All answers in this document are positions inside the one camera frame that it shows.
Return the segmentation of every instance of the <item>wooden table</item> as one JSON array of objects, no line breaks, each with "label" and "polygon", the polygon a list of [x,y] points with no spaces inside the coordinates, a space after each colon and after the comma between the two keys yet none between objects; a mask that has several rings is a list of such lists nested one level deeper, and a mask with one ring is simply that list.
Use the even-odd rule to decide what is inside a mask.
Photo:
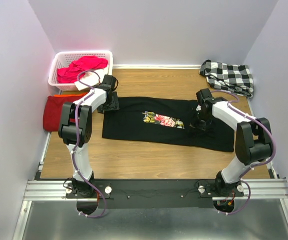
[{"label": "wooden table", "polygon": [[[208,87],[197,69],[114,69],[113,75],[119,80],[119,97],[195,100],[195,93]],[[224,93],[214,96],[232,100]],[[250,114],[245,97],[233,105]],[[95,177],[99,179],[213,179],[234,157],[234,153],[201,147],[104,139],[102,126],[103,115],[95,111],[88,152]],[[53,132],[41,178],[65,179],[72,173],[69,152],[58,133]],[[245,176],[250,178],[269,178],[267,167],[255,168]]]}]

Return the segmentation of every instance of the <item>folded checkered cloth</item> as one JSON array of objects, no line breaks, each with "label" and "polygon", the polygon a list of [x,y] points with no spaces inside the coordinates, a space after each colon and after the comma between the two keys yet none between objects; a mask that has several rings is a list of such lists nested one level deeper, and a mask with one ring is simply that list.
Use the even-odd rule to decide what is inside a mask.
[{"label": "folded checkered cloth", "polygon": [[206,77],[212,88],[230,91],[241,96],[253,96],[253,77],[247,65],[227,65],[206,60],[200,67],[199,74]]}]

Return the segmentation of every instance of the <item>white plastic basket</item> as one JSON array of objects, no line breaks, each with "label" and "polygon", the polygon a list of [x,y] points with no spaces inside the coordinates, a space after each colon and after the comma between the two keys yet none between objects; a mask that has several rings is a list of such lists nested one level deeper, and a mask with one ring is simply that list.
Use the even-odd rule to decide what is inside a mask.
[{"label": "white plastic basket", "polygon": [[78,91],[74,83],[58,83],[57,81],[57,69],[66,68],[75,60],[83,56],[97,56],[108,60],[108,65],[104,69],[105,74],[111,75],[113,72],[113,54],[111,51],[62,51],[56,54],[52,66],[50,68],[48,84],[56,86],[62,91]]}]

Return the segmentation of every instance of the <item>red cloth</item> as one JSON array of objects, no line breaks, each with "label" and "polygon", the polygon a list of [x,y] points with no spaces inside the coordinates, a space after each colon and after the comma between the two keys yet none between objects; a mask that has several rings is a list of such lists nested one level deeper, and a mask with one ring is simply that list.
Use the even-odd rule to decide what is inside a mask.
[{"label": "red cloth", "polygon": [[73,61],[68,67],[57,69],[57,81],[60,84],[73,84],[77,81],[77,75],[89,69],[104,69],[108,61],[96,56],[83,56]]},{"label": "red cloth", "polygon": [[63,104],[66,102],[74,102],[81,99],[84,95],[77,96],[49,96],[46,102],[44,116],[43,116],[43,127],[46,131],[57,132],[60,122],[60,115],[62,113]]}]

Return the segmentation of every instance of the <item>floral print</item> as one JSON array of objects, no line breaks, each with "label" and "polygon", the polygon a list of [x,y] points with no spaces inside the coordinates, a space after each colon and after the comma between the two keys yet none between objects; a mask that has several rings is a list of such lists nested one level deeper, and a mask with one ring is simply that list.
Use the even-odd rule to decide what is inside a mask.
[{"label": "floral print", "polygon": [[145,123],[148,122],[151,124],[159,124],[162,126],[178,128],[178,129],[184,128],[184,123],[182,121],[180,121],[179,119],[169,117],[169,116],[163,116],[160,114],[156,114],[152,111],[146,111],[146,112],[143,112],[142,114],[145,115],[145,117],[143,118],[143,121]]}]

